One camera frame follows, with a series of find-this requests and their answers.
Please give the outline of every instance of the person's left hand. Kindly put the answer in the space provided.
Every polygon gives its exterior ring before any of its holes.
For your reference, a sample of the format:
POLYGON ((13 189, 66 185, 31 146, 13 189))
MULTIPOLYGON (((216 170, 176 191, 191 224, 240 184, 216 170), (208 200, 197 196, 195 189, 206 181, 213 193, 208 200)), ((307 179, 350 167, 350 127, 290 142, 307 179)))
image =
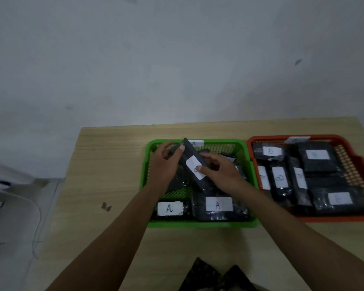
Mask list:
POLYGON ((181 158, 185 146, 181 145, 170 157, 171 151, 167 147, 172 145, 174 141, 165 142, 159 145, 150 163, 150 176, 147 184, 159 187, 162 195, 167 190, 168 185, 175 176, 178 168, 178 162, 181 158))

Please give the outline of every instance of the wooden table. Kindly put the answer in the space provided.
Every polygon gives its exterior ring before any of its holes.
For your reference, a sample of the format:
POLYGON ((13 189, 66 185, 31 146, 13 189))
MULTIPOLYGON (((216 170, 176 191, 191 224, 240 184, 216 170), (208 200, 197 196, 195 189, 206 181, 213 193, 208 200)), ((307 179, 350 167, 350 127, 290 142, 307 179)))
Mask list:
MULTIPOLYGON (((157 138, 238 138, 339 134, 364 156, 364 130, 352 117, 83 128, 51 232, 33 271, 45 288, 114 220, 139 187, 146 144, 157 138), (103 202, 112 205, 107 212, 103 202)), ((364 223, 311 224, 364 260, 364 223)), ((238 264, 271 290, 309 290, 262 226, 255 229, 147 229, 121 290, 177 290, 196 257, 221 273, 238 264)))

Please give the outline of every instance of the person's right hand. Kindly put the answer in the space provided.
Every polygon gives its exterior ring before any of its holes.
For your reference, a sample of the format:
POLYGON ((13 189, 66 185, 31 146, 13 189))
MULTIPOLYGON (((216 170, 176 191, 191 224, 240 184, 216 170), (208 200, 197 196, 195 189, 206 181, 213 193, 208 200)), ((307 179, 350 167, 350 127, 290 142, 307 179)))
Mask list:
POLYGON ((229 195, 238 195, 243 191, 247 182, 240 175, 234 164, 219 154, 201 153, 209 163, 219 166, 218 170, 212 170, 206 166, 197 166, 197 170, 210 178, 214 184, 223 192, 229 195))

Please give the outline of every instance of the white label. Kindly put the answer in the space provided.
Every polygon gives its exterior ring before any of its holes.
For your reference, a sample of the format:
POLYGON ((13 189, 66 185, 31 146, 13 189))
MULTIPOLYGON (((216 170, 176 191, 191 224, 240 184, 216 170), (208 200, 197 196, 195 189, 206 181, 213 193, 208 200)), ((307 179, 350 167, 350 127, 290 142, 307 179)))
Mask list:
POLYGON ((206 211, 233 211, 232 197, 206 197, 206 211))
POLYGON ((204 140, 189 140, 189 142, 194 147, 204 147, 205 146, 205 141, 204 140))
POLYGON ((309 159, 330 159, 327 150, 306 150, 306 155, 309 159))
POLYGON ((272 168, 272 174, 274 175, 275 185, 277 188, 288 187, 285 170, 282 167, 272 168))
POLYGON ((221 155, 221 156, 223 156, 223 157, 225 157, 225 158, 228 158, 232 163, 234 162, 234 160, 236 159, 236 158, 233 158, 233 157, 228 157, 228 156, 224 156, 224 155, 221 155))
POLYGON ((263 190, 271 190, 271 185, 268 180, 267 171, 264 166, 258 166, 259 174, 260 174, 260 180, 262 181, 263 190))
POLYGON ((328 198, 331 205, 353 204, 349 192, 328 193, 328 198))
POLYGON ((301 168, 294 168, 296 181, 298 183, 298 187, 307 189, 305 176, 303 175, 303 169, 301 168))
POLYGON ((196 167, 198 165, 202 165, 202 164, 198 161, 197 157, 195 157, 194 155, 192 157, 190 157, 188 160, 186 160, 186 165, 196 175, 196 177, 199 181, 201 181, 205 177, 204 174, 197 171, 196 167))
POLYGON ((263 146, 263 154, 266 156, 279 156, 282 155, 282 148, 263 146))
POLYGON ((183 202, 159 202, 158 215, 183 215, 183 202))
POLYGON ((288 137, 285 141, 285 144, 295 144, 295 143, 303 143, 307 142, 310 139, 310 136, 308 137, 288 137))

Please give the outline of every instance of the white wall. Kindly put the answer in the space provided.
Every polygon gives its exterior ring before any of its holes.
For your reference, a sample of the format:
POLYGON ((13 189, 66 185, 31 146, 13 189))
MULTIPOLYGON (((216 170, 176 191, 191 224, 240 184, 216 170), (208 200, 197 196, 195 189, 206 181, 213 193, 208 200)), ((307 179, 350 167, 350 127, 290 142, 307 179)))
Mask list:
POLYGON ((81 127, 330 116, 364 122, 364 0, 0 0, 0 162, 34 176, 81 127))

